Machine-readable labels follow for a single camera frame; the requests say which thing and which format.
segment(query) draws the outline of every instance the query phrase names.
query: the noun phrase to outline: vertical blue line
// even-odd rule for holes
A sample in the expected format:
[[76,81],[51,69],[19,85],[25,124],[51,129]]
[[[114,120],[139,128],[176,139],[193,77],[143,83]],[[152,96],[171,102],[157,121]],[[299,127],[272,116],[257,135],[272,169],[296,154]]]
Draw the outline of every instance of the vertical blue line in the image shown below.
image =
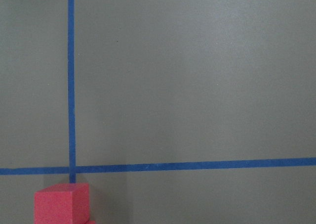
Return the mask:
[[68,126],[69,126],[69,182],[76,183],[76,127],[75,127],[75,0],[68,0]]

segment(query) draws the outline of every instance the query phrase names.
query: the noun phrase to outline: stacked block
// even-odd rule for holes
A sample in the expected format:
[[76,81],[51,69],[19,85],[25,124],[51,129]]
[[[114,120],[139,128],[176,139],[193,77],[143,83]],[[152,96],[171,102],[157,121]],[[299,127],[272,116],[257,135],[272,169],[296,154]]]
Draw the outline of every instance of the stacked block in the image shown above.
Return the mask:
[[95,224],[89,221],[89,184],[62,183],[37,191],[34,224]]

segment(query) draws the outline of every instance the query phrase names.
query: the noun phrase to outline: cube side face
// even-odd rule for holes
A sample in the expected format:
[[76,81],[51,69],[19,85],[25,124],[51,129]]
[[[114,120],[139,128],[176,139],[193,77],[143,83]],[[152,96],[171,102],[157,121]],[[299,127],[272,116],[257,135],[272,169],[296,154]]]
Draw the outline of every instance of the cube side face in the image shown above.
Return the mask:
[[72,224],[70,192],[36,192],[34,224]]
[[90,218],[89,185],[82,185],[73,192],[73,224],[85,224]]

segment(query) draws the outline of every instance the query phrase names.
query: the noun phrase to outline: gray surface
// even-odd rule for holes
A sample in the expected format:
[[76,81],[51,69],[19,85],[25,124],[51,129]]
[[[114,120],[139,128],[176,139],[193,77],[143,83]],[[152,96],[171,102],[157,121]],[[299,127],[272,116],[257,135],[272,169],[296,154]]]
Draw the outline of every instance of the gray surface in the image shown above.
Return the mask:
[[[78,165],[315,157],[316,0],[76,0]],[[0,0],[0,168],[65,166],[67,0]],[[0,176],[1,224],[67,175]],[[315,167],[80,174],[97,224],[314,224]]]
[[66,166],[67,0],[0,5],[0,167]]
[[316,0],[76,0],[78,164],[316,155]]

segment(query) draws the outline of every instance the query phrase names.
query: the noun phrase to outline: blue tape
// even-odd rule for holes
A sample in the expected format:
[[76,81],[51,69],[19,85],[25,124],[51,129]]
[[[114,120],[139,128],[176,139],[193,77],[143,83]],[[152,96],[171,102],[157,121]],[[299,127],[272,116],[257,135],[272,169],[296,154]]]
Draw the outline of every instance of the blue tape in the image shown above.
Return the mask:
[[69,182],[76,182],[75,127],[75,0],[68,0],[68,126],[69,126]]
[[17,169],[0,169],[0,175],[49,175],[68,174],[69,167],[34,167]]
[[[76,173],[113,173],[113,172],[142,172],[142,171],[176,171],[176,170],[210,170],[210,169],[240,169],[267,167],[298,167],[316,166],[316,157],[267,159],[267,160],[239,160],[239,161],[204,161],[179,163],[149,163],[134,165],[106,165],[106,166],[77,166]],[[18,168],[0,169],[0,175],[45,175],[67,174],[68,167]]]

